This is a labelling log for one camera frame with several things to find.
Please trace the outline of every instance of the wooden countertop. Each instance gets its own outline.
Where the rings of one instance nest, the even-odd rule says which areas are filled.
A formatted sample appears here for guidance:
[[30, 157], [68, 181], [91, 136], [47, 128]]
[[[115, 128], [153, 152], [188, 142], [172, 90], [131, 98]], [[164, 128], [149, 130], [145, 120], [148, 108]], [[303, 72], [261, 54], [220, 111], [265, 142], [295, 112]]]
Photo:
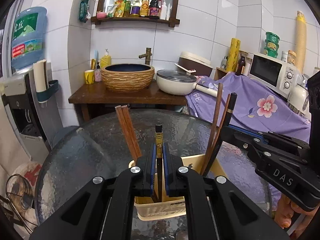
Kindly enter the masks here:
[[186, 105], [184, 96], [174, 96], [162, 92], [156, 81], [149, 87], [131, 93], [114, 92], [108, 90], [103, 82], [83, 85], [70, 98], [70, 104], [161, 104]]

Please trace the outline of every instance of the yellow soap dispenser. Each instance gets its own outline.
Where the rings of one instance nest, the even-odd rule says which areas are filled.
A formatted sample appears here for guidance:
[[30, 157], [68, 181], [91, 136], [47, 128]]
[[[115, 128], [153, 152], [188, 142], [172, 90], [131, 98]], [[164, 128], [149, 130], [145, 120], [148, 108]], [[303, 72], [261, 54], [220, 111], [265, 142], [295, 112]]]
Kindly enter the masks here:
[[105, 55], [100, 60], [101, 68], [111, 65], [111, 56], [109, 55], [108, 49], [106, 49]]

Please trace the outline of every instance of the white microwave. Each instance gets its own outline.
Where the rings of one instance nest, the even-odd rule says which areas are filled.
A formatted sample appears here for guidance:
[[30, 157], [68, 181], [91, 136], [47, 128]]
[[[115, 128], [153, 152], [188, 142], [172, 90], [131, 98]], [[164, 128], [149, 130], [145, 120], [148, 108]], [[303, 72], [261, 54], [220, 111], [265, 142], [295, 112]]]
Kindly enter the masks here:
[[285, 99], [296, 84], [302, 84], [303, 76], [292, 64], [263, 54], [253, 54], [248, 75]]

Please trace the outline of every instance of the plastic wrap roll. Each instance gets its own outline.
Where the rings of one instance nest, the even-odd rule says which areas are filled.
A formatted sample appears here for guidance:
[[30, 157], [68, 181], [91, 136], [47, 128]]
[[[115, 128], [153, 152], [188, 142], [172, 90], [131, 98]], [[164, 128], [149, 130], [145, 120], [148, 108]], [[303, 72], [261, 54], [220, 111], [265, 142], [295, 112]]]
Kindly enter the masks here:
[[297, 37], [296, 37], [296, 51], [297, 54], [294, 65], [299, 72], [303, 73], [304, 60], [306, 58], [307, 46], [307, 25], [306, 19], [301, 11], [297, 11]]
[[237, 68], [237, 62], [238, 62], [238, 55], [239, 55], [239, 49], [240, 49], [240, 40], [236, 38], [232, 38], [231, 45], [230, 45], [230, 51], [229, 51], [229, 57], [227, 61], [227, 71], [234, 72]]
[[43, 92], [49, 88], [47, 81], [46, 60], [40, 60], [33, 64], [36, 92]]

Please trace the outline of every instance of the flower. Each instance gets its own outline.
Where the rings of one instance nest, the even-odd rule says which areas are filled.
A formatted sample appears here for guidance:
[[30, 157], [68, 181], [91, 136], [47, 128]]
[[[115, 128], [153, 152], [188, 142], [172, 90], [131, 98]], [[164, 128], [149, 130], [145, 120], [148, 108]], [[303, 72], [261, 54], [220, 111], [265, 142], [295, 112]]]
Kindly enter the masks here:
[[265, 116], [270, 118], [272, 113], [275, 113], [278, 110], [278, 106], [274, 104], [275, 98], [272, 95], [269, 95], [267, 99], [261, 98], [257, 102], [257, 106], [260, 108], [257, 110], [259, 116]]

